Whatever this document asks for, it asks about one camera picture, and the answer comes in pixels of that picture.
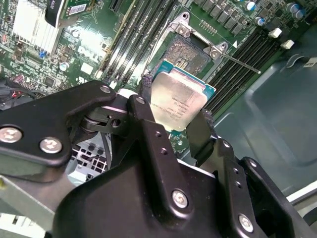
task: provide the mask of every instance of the cable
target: cable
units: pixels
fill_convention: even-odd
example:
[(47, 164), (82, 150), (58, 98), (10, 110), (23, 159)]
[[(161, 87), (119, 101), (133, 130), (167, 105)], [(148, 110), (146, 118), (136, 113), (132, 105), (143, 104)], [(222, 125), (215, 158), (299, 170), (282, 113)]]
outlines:
[(33, 96), (32, 96), (31, 94), (29, 94), (29, 93), (22, 93), (22, 94), (20, 94), (20, 95), (18, 95), (18, 96), (16, 96), (15, 98), (12, 99), (11, 107), (13, 108), (13, 107), (14, 107), (14, 104), (16, 103), (16, 100), (18, 100), (19, 98), (21, 98), (21, 97), (23, 97), (23, 96), (30, 96), (31, 98), (33, 98), (33, 100), (36, 99), (35, 95), (34, 95), (34, 97), (33, 97)]
[(100, 132), (101, 134), (101, 138), (103, 140), (104, 143), (104, 148), (105, 148), (105, 154), (106, 154), (106, 161), (107, 161), (107, 170), (110, 170), (111, 167), (111, 154), (110, 154), (110, 148), (109, 148), (109, 144), (106, 138), (106, 134), (103, 132)]

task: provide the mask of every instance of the barcode label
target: barcode label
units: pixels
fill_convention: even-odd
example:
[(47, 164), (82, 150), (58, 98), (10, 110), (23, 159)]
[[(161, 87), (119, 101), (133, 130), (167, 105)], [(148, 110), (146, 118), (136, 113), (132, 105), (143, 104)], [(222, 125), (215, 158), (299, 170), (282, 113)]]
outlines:
[(72, 14), (75, 14), (75, 13), (79, 13), (79, 12), (82, 12), (86, 9), (86, 5), (87, 4), (82, 4), (82, 5), (78, 5), (78, 6), (73, 6), (70, 11), (69, 11), (69, 14), (68, 15), (72, 15)]

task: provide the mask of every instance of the mounting screw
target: mounting screw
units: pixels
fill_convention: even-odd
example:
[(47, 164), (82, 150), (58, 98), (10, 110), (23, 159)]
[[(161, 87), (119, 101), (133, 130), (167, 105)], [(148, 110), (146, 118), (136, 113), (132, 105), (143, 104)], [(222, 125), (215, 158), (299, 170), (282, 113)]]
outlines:
[(175, 204), (180, 207), (180, 208), (185, 208), (188, 205), (188, 200), (186, 195), (179, 191), (179, 190), (174, 190), (172, 193), (172, 198)]
[(250, 164), (253, 166), (253, 167), (256, 167), (257, 164), (253, 161), (253, 160), (250, 160)]
[(110, 93), (110, 89), (107, 86), (102, 86), (100, 87), (101, 91), (103, 91), (104, 93)]
[(253, 232), (253, 225), (249, 218), (247, 218), (245, 215), (239, 215), (239, 222), (242, 225), (243, 229), (245, 229), (247, 232)]
[(141, 97), (138, 97), (138, 98), (137, 98), (137, 101), (138, 101), (139, 103), (141, 103), (141, 104), (145, 104), (144, 99), (141, 98)]
[(225, 147), (230, 148), (230, 144), (228, 142), (226, 142), (225, 140), (223, 141), (223, 144)]
[(22, 132), (14, 127), (4, 127), (0, 129), (0, 141), (14, 143), (22, 138)]
[(48, 154), (56, 154), (61, 151), (62, 144), (54, 137), (46, 137), (40, 142), (40, 149)]

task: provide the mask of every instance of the motherboard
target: motherboard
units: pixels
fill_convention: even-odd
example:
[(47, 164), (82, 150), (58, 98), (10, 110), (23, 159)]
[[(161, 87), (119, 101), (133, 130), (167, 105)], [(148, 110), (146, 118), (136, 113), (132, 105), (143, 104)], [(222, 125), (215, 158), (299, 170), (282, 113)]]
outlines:
[[(0, 76), (51, 94), (90, 80), (138, 90), (164, 60), (216, 88), (221, 115), (316, 18), (315, 0), (3, 0)], [(171, 133), (177, 154), (186, 133)]]

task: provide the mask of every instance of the black metal arm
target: black metal arm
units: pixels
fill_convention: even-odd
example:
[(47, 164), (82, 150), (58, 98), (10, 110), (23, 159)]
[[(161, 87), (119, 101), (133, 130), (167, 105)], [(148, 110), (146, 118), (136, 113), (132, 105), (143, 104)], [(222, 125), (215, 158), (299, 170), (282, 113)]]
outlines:
[(316, 236), (256, 161), (236, 159), (206, 112), (187, 135), (214, 175), (177, 162), (145, 97), (126, 99), (97, 81), (1, 112), (1, 130), (0, 174), (30, 183), (57, 181), (72, 144), (112, 134), (111, 170), (64, 198), (54, 238)]

